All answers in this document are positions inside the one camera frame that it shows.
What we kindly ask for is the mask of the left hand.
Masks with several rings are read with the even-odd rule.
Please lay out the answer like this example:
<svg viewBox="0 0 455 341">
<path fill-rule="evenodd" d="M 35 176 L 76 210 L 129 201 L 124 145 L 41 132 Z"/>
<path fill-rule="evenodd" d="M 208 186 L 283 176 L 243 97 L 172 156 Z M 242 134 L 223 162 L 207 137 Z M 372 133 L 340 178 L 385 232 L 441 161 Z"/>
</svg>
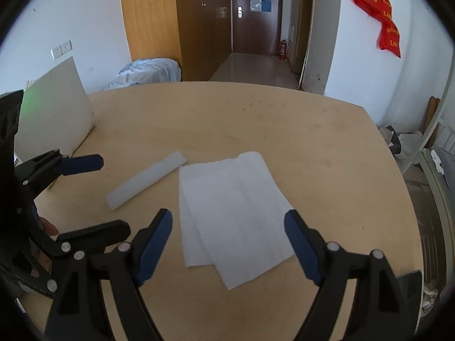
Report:
<svg viewBox="0 0 455 341">
<path fill-rule="evenodd" d="M 49 220 L 36 216 L 36 234 L 31 238 L 32 263 L 31 276 L 39 279 L 44 272 L 52 272 L 52 258 L 54 253 L 54 238 L 59 234 L 58 229 Z"/>
</svg>

